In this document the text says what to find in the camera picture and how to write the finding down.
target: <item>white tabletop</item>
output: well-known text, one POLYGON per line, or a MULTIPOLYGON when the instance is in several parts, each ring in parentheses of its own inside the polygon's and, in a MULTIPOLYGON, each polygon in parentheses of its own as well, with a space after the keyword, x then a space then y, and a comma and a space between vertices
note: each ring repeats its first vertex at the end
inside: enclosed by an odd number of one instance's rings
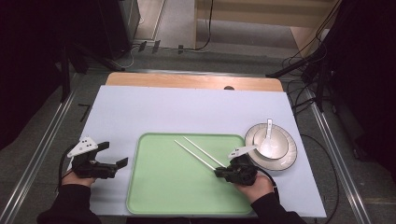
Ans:
POLYGON ((286 210, 302 217, 326 217, 301 136, 285 92, 224 91, 177 88, 102 86, 81 138, 108 141, 99 162, 129 158, 114 179, 92 186, 91 210, 103 216, 133 216, 126 207, 134 153, 144 133, 245 134, 253 125, 273 123, 286 130, 297 146, 297 160, 287 170, 269 171, 286 210))

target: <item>plate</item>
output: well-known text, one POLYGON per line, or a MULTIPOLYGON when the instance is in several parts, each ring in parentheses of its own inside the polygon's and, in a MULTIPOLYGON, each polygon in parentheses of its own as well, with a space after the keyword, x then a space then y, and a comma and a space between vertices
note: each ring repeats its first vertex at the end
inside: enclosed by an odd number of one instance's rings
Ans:
MULTIPOLYGON (((260 148, 266 132, 266 123, 251 127, 245 137, 246 146, 255 144, 260 148)), ((273 171, 286 170, 294 164, 297 159, 297 146, 291 135, 275 124, 273 124, 271 132, 271 146, 274 151, 271 158, 264 157, 257 149, 249 151, 248 155, 262 168, 273 171)))

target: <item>person's hand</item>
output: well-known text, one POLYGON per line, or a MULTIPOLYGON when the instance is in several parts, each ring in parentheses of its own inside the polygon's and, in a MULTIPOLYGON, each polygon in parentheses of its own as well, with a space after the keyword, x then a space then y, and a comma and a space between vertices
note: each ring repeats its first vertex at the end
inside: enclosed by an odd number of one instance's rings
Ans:
POLYGON ((76 173, 69 170, 62 179, 62 185, 77 184, 87 186, 88 188, 95 182, 95 178, 79 178, 76 173))
POLYGON ((252 186, 234 185, 239 189, 239 191, 247 196, 250 203, 254 203, 265 194, 274 192, 274 186, 266 175, 257 175, 256 181, 252 186))

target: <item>green tray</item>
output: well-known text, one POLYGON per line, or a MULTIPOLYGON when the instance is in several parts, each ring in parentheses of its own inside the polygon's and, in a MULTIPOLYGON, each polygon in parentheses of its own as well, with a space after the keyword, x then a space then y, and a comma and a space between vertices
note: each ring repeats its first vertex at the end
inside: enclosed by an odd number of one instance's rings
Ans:
POLYGON ((227 155, 245 145, 233 134, 146 133, 138 141, 127 207, 136 215, 246 215, 245 195, 194 158, 175 140, 213 167, 219 167, 186 136, 228 166, 227 155))

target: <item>black sleeve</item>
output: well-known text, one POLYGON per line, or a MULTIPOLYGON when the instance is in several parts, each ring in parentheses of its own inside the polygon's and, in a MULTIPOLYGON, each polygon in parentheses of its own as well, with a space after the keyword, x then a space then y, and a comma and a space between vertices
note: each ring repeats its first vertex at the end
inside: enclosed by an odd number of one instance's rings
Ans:
POLYGON ((269 193, 260 197, 251 207, 259 217, 260 223, 305 223, 297 213, 287 212, 277 201, 274 193, 269 193))
POLYGON ((63 185, 52 207, 37 217, 38 224, 100 224, 90 210, 91 189, 82 185, 63 185))

